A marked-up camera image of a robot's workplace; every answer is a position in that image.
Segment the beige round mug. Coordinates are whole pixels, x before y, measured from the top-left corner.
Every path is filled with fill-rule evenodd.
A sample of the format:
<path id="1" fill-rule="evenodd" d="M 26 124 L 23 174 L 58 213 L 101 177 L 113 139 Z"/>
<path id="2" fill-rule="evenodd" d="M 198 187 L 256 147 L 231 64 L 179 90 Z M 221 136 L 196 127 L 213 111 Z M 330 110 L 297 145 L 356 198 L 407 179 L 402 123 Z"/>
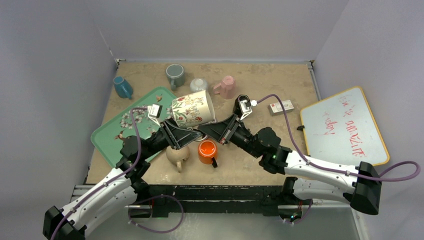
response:
<path id="1" fill-rule="evenodd" d="M 183 170 L 183 163 L 190 157 L 190 149 L 184 146 L 181 149 L 173 149 L 170 146 L 166 148 L 165 155 L 167 160 L 177 167 L 179 173 Z"/>

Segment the cream floral mug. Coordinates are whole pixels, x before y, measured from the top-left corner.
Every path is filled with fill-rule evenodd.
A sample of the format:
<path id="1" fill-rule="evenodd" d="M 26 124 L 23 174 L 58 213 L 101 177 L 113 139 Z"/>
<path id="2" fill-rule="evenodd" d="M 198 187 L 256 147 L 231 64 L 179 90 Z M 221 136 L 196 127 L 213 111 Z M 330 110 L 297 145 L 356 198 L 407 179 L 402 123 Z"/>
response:
<path id="1" fill-rule="evenodd" d="M 216 119 L 211 96 L 206 90 L 173 99 L 171 109 L 173 119 L 180 128 L 192 128 Z"/>

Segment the orange mug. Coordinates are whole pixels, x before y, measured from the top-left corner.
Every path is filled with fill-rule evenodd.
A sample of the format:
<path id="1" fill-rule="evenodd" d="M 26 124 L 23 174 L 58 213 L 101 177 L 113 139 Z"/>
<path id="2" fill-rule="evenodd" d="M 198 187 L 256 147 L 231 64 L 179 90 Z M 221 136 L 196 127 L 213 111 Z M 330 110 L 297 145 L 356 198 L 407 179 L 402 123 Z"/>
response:
<path id="1" fill-rule="evenodd" d="M 197 147 L 197 153 L 199 160 L 205 165 L 212 165 L 213 168 L 218 167 L 216 156 L 218 148 L 216 144 L 211 140 L 202 141 Z"/>

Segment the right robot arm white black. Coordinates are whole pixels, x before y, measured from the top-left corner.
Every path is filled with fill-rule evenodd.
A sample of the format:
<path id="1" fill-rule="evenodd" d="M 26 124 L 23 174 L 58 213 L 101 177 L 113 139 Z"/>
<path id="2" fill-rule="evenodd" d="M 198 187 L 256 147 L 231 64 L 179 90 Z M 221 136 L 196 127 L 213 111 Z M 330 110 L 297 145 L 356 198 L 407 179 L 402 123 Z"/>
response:
<path id="1" fill-rule="evenodd" d="M 344 165 L 302 155 L 281 146 L 281 138 L 271 127 L 252 134 L 235 114 L 224 121 L 202 124 L 198 130 L 222 145 L 233 143 L 260 158 L 259 165 L 271 174 L 293 175 L 331 185 L 333 188 L 328 191 L 331 200 L 347 202 L 364 214 L 379 213 L 382 183 L 370 163 Z"/>

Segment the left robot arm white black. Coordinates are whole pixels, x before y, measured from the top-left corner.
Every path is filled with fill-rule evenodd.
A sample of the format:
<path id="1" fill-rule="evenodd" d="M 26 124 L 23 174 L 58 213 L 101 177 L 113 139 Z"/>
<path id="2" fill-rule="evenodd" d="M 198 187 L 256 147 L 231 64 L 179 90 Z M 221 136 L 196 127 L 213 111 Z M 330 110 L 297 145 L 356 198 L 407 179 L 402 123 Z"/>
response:
<path id="1" fill-rule="evenodd" d="M 75 201 L 58 208 L 52 206 L 44 215 L 43 235 L 48 240 L 85 239 L 89 220 L 110 200 L 130 199 L 142 205 L 150 197 L 150 186 L 142 177 L 150 167 L 146 160 L 167 147 L 179 150 L 204 137 L 197 129 L 185 129 L 172 119 L 160 123 L 159 129 L 143 139 L 137 132 L 124 138 L 120 161 L 109 174 Z"/>

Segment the black mug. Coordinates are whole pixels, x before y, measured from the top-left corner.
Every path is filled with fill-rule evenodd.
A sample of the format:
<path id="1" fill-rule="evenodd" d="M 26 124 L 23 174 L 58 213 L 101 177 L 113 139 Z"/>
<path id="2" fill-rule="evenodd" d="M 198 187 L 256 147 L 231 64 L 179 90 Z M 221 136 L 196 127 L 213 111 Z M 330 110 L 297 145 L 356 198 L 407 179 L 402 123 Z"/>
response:
<path id="1" fill-rule="evenodd" d="M 232 112 L 240 119 L 243 116 L 248 116 L 252 112 L 250 98 L 245 94 L 239 95 L 234 101 Z"/>

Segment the pink faceted mug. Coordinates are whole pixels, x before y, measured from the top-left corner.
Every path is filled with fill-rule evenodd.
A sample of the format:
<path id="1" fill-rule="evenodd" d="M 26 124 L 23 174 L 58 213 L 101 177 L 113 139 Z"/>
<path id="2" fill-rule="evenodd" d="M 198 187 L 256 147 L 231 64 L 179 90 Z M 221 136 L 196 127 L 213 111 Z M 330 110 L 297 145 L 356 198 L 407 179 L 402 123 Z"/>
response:
<path id="1" fill-rule="evenodd" d="M 232 99 L 236 94 L 235 79 L 230 75 L 225 76 L 219 84 L 213 87 L 213 93 L 226 100 Z"/>

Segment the white-grey mug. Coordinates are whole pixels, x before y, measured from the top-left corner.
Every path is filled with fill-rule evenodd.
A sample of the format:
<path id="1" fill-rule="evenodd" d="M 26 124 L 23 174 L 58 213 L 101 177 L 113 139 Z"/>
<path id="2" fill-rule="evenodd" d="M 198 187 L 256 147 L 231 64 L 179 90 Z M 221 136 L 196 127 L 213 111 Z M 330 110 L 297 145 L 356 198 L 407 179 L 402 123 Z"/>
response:
<path id="1" fill-rule="evenodd" d="M 192 93 L 197 93 L 200 91 L 207 91 L 209 84 L 204 78 L 194 78 L 190 82 L 189 88 Z"/>

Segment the grey-teal mug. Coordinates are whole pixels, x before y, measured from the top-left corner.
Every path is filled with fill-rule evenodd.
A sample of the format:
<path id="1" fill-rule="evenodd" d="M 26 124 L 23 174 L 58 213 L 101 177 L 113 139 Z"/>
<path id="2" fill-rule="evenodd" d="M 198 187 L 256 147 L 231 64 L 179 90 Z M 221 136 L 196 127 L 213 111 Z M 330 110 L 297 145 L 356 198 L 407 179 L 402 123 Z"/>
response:
<path id="1" fill-rule="evenodd" d="M 185 84 L 185 69 L 180 64 L 171 64 L 165 70 L 166 77 L 172 91 Z"/>

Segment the blue mug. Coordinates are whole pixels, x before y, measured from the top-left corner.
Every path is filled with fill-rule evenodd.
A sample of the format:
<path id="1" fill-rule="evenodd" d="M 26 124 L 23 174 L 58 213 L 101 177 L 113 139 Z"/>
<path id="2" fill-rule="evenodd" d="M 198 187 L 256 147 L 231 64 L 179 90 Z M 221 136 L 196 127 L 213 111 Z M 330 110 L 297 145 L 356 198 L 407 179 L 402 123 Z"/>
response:
<path id="1" fill-rule="evenodd" d="M 134 93 L 133 87 L 124 77 L 116 76 L 113 79 L 113 86 L 114 86 L 115 92 L 120 98 L 129 99 L 129 100 L 133 98 L 133 93 Z"/>

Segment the small red white box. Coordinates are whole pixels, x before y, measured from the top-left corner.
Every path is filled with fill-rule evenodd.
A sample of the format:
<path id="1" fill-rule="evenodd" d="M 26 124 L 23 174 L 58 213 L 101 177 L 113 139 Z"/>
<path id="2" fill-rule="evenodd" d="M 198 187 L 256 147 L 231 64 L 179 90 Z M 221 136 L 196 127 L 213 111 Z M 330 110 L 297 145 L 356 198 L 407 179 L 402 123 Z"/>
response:
<path id="1" fill-rule="evenodd" d="M 284 100 L 282 101 L 283 106 L 281 106 L 281 104 L 279 102 L 275 102 L 275 103 L 271 103 L 268 105 L 268 111 L 270 113 L 271 116 L 276 116 L 276 115 L 281 115 L 284 113 L 284 110 L 289 113 L 291 111 L 293 111 L 294 105 L 292 104 L 292 102 L 290 100 Z"/>

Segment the whiteboard with yellow frame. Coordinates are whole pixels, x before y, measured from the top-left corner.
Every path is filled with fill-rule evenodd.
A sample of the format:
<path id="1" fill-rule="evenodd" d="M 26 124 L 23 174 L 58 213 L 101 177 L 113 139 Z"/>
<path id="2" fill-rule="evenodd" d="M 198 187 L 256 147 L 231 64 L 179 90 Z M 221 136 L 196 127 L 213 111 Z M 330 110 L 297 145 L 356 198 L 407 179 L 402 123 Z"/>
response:
<path id="1" fill-rule="evenodd" d="M 390 155 L 364 91 L 355 86 L 300 111 L 307 154 L 343 165 L 361 161 L 373 166 L 389 162 Z"/>

